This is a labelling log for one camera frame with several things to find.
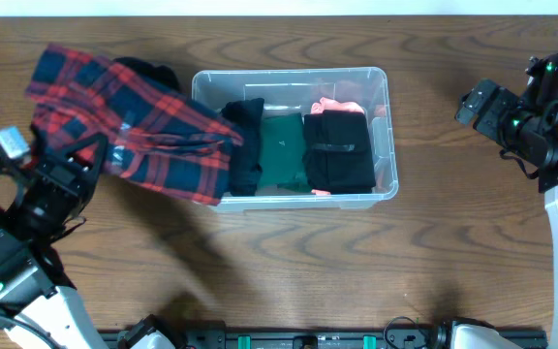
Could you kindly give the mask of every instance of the wooden table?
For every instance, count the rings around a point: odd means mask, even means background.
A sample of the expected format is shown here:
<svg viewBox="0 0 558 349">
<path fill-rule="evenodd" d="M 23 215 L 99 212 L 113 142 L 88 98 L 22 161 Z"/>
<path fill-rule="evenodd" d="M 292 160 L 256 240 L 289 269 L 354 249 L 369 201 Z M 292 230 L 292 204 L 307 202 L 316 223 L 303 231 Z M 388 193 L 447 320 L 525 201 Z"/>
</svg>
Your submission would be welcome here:
<svg viewBox="0 0 558 349">
<path fill-rule="evenodd" d="M 23 90 L 48 42 L 167 64 L 187 86 L 203 69 L 377 66 L 389 80 L 400 189 L 372 209 L 219 215 L 104 177 L 88 223 L 55 246 L 98 328 L 148 313 L 273 328 L 461 315 L 549 331 L 537 182 L 453 116 L 481 78 L 520 92 L 528 57 L 558 50 L 558 17 L 0 18 L 0 127 L 29 136 Z"/>
</svg>

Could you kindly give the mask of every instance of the folded black clothing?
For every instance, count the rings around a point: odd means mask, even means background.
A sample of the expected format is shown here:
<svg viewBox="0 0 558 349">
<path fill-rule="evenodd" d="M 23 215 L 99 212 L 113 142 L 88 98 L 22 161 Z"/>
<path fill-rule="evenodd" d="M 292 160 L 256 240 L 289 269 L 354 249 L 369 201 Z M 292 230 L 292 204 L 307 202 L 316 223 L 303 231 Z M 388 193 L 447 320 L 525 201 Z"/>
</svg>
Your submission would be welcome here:
<svg viewBox="0 0 558 349">
<path fill-rule="evenodd" d="M 264 112 L 264 99 L 228 103 L 221 114 L 242 130 L 244 144 L 232 152 L 230 160 L 229 191 L 234 196 L 253 196 L 262 177 L 260 166 L 260 126 Z"/>
<path fill-rule="evenodd" d="M 372 192 L 376 178 L 363 113 L 305 115 L 303 135 L 307 147 L 303 164 L 312 188 L 332 194 Z"/>
<path fill-rule="evenodd" d="M 173 70 L 169 67 L 155 67 L 152 64 L 135 57 L 120 57 L 113 60 L 117 63 L 124 64 L 139 75 L 160 82 L 166 87 L 170 87 L 178 92 L 182 92 L 180 90 L 180 83 L 178 82 L 178 78 L 175 76 Z"/>
</svg>

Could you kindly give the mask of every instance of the table surface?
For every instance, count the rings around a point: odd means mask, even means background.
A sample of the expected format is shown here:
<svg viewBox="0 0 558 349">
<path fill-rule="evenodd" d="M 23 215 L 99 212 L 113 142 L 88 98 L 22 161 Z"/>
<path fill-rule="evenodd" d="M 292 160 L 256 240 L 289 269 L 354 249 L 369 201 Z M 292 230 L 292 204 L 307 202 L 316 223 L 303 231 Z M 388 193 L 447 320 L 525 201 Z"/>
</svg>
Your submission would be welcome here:
<svg viewBox="0 0 558 349">
<path fill-rule="evenodd" d="M 521 92 L 528 57 L 558 50 L 558 17 L 0 18 L 0 128 L 29 137 L 23 90 L 48 42 L 166 64 L 187 86 L 204 69 L 388 76 L 400 189 L 371 209 L 215 214 L 103 177 L 87 224 L 55 244 L 97 328 L 148 313 L 271 328 L 459 315 L 549 331 L 537 182 L 453 116 L 481 78 Z M 0 179 L 0 203 L 12 196 Z M 0 332 L 0 348 L 14 347 Z"/>
</svg>

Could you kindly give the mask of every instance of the green strip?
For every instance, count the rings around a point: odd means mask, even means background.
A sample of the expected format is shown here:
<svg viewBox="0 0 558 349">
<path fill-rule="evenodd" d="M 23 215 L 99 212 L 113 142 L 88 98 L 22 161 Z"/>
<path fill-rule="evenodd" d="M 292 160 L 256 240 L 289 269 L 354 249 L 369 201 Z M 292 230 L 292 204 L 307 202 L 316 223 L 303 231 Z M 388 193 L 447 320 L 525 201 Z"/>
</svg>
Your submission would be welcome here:
<svg viewBox="0 0 558 349">
<path fill-rule="evenodd" d="M 376 337 L 373 335 L 365 335 L 363 337 L 363 349 L 376 349 Z"/>
<path fill-rule="evenodd" d="M 238 338 L 238 349 L 251 349 L 251 337 L 248 335 L 241 335 Z"/>
</svg>

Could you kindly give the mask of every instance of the plastic bin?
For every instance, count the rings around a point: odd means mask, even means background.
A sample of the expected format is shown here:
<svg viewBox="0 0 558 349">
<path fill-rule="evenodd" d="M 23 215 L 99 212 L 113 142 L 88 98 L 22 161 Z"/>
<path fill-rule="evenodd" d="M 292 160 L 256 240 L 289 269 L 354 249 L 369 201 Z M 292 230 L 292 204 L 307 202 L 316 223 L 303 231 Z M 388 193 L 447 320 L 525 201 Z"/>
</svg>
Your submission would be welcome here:
<svg viewBox="0 0 558 349">
<path fill-rule="evenodd" d="M 276 208 L 369 208 L 399 188 L 388 101 L 387 75 L 376 67 L 259 71 L 202 71 L 193 77 L 193 99 L 219 111 L 228 102 L 262 97 L 264 116 L 310 112 L 322 97 L 357 102 L 366 110 L 376 187 L 371 194 L 316 196 L 276 186 L 253 197 L 224 196 L 217 211 Z"/>
</svg>

